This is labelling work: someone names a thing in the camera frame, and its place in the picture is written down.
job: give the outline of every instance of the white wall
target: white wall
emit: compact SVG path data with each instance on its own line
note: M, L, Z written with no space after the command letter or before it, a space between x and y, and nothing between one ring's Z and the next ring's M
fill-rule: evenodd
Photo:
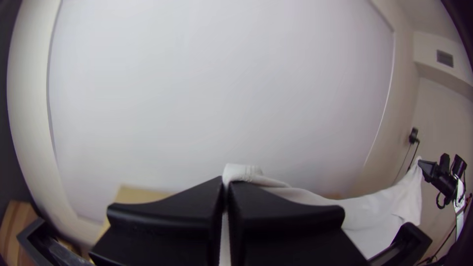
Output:
M413 61L413 29L398 1L372 0L395 34L394 66L389 97L376 140L363 172L353 180L349 196L387 188L408 149L407 136L417 98L419 77Z
M466 161L469 165L466 170L466 192L469 194L473 189L473 172L470 170L473 166L473 103L450 88L422 78L412 125L419 129L421 143L418 154L423 159L438 161L443 153L448 153L451 160L458 154ZM420 229L434 241L426 256L438 249L454 226L452 204L443 210L437 208L435 201L438 192L434 186L422 183Z
M453 67L437 62L437 50L453 56ZM434 67L473 86L473 73L463 44L423 32L414 33L414 60Z
M457 28L441 0L396 0L416 31L461 43Z
M121 183L179 191L227 162L343 192L378 131L393 50L364 0L65 1L49 96L68 200L100 221Z

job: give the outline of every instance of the wooden surface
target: wooden surface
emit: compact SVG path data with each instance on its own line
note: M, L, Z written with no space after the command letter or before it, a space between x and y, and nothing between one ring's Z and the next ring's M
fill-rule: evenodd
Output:
M29 203L12 200L8 204L0 227L0 254L9 266L34 266L16 235L36 218Z

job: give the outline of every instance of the power cord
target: power cord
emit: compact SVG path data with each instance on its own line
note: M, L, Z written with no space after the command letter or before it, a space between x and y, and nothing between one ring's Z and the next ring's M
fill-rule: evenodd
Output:
M409 167L407 168L408 172L410 170L410 167L412 166L412 162L414 161L415 155L417 154L417 149L419 148L420 140L416 139L417 146L415 147L414 155L412 155L412 159L410 159Z
M396 177L394 177L394 180L393 180L393 183L391 184L394 185L394 183L396 182L396 180L398 179L398 176L399 176L399 173L401 172L401 169L403 168L404 166L404 162L407 158L407 155L409 154L409 151L410 151L410 148L412 147L412 143L409 145L409 148L407 149L407 152L405 153L405 156L404 156L404 160L403 160L403 163L401 164L401 167L399 167L399 171L398 171L398 174L396 174Z

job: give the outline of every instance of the black cable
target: black cable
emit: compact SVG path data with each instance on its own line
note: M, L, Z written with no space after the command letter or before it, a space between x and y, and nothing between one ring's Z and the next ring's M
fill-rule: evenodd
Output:
M445 198L443 199L443 205L440 206L440 204L439 204L439 197L440 197L440 192L437 194L437 200L435 201L435 203L437 203L437 208L443 209L443 208L445 208Z
M394 183L395 183L396 180L398 179L399 173L401 172L401 169L402 169L403 166L404 166L405 159L407 158L407 155L409 154L409 151L410 151L410 148L411 148L411 147L412 147L412 143L409 145L409 148L407 149L407 152L405 153L403 163L401 164L401 167L399 167L398 174L397 174L396 177L394 178L393 183L391 184L391 186L394 185Z
M417 147L415 147L414 155L412 155L412 159L410 159L410 164L406 172L410 170L410 167L412 165L412 162L414 161L415 155L417 154L417 149L419 148L419 144L420 144L420 140L417 140Z
M455 229L457 228L457 226L455 225L452 229L452 231L450 231L450 233L448 234L447 238L443 241L442 243L442 246L440 246L440 248L437 249L437 251L434 253L433 256L430 256L430 257L427 257L425 260L419 262L418 264L416 264L416 266L418 265L421 265L422 263L424 262L427 262L427 263L431 263L434 261L434 258L436 259L436 261L438 261L437 259L437 254L440 252L440 250L443 248L443 246L445 245L445 243L447 243L447 240L450 238L450 236L452 235L453 231L455 231Z
M464 191L467 190L467 170L463 170L463 184L465 185Z

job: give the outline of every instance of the white cloth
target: white cloth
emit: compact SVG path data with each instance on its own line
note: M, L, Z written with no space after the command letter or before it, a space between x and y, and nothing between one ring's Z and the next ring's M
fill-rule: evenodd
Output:
M292 188L284 182L263 176L263 171L257 166L227 164L222 178L225 187L232 181L245 181L293 202L341 206L345 210L341 228L369 259L391 244L402 224L420 224L422 170L417 166L419 159L416 158L414 166L396 185L370 195L343 200L326 199L304 189ZM222 224L224 222L227 223L228 219L223 219ZM228 225L222 225L221 245L228 245L228 232L224 230L228 230ZM221 248L221 266L230 265L223 263L230 261L229 250L228 247Z

